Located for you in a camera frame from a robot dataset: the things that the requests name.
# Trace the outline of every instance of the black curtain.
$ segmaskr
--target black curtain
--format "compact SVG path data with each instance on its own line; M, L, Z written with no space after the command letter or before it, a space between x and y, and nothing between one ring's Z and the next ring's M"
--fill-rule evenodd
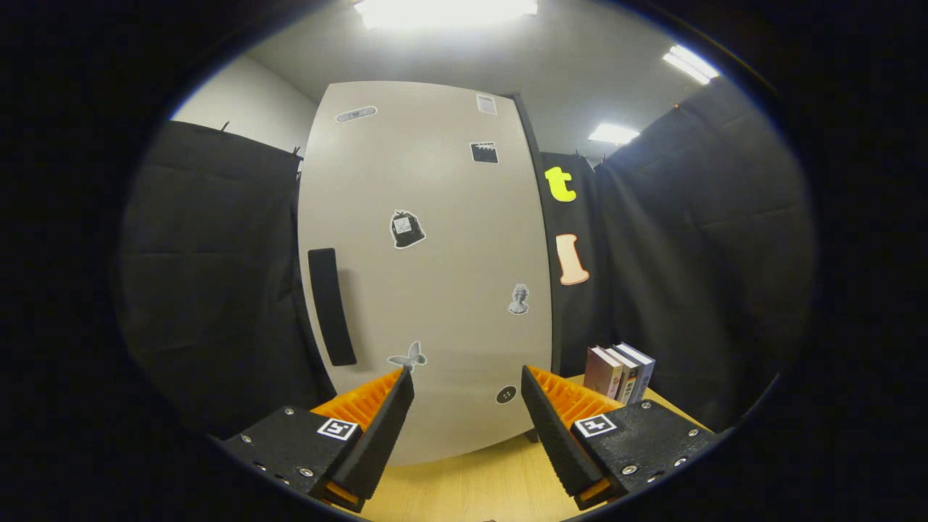
M617 337L657 360L655 391L731 426L808 319L816 249L800 165L715 78L595 170Z
M115 303L132 356L192 429L229 437L332 396L303 301L299 161L168 122L135 176Z
M608 344L612 339L610 315L610 266L604 247L593 168L583 156L541 153L542 173L538 179L541 209L548 235L548 265L551 270L552 371L570 377L586 369L586 348ZM560 168L571 179L567 189L575 193L570 202L551 195L544 173ZM577 237L574 244L588 280L561 284L561 262L555 238Z

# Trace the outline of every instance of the ceiling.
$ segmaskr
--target ceiling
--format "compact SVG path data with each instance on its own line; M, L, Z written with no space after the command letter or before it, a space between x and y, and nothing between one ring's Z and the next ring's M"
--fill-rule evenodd
M538 147L591 161L599 123L640 131L699 84L662 56L675 42L628 11L591 0L539 0L536 16L458 29L373 30L330 2L249 56L318 103L329 84L394 80L518 92Z

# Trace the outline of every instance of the sticker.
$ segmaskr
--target sticker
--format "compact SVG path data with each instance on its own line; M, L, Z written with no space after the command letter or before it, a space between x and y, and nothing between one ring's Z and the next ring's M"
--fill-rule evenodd
M602 413L595 417L581 419L574 424L576 424L577 428L580 430L580 433L582 433L586 438L595 437L615 429L615 424L607 419L606 416Z
M496 404L506 404L507 402L516 398L516 392L518 390L513 385L508 385L503 389L499 390L499 393L496 394Z
M357 424L355 423L340 421L338 419L328 419L316 432L332 438L337 438L338 440L348 440L348 437L354 433L356 428Z
M486 94L477 95L477 111L496 116L496 100Z
M509 303L509 313L514 316L520 316L528 313L528 287L522 283L516 285L512 291L512 302Z
M481 141L470 144L470 155L473 160L479 163L499 163L496 157L496 143L493 141Z
M393 234L393 246L400 250L425 239L425 230L422 229L419 218L405 210L393 211L390 233Z
M377 113L376 107L365 107L364 109L355 109L354 111L343 112L335 117L335 121L343 124L365 116L371 116Z
M561 234L555 238L558 244L558 259L561 261L561 284L570 286L589 279L589 272L580 265L580 256L574 243L577 237L573 234Z
M577 199L577 193L567 189L567 182L572 179L570 173L562 171L560 167L551 167L545 171L545 179L555 200L568 203Z
M405 356L394 355L387 358L387 362L390 364L405 366L409 369L410 373L416 370L417 365L425 366L425 363L428 361L429 360L425 359L425 356L422 355L422 344L419 341L415 341L412 345L409 345L409 351L406 352Z

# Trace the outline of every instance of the white wall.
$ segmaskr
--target white wall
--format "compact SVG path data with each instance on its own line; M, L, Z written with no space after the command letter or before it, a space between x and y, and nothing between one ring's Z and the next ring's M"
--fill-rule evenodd
M317 105L279 76L246 56L202 85L172 120L226 132L303 155Z

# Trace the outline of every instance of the butterfly sticker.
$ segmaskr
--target butterfly sticker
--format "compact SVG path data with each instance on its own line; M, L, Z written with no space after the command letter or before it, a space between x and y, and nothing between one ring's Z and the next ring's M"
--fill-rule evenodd
M405 366L410 373L416 370L416 365L424 366L427 361L428 359L425 359L425 356L422 355L422 344L419 341L409 345L409 353L405 356L394 355L387 358L387 362L390 364Z

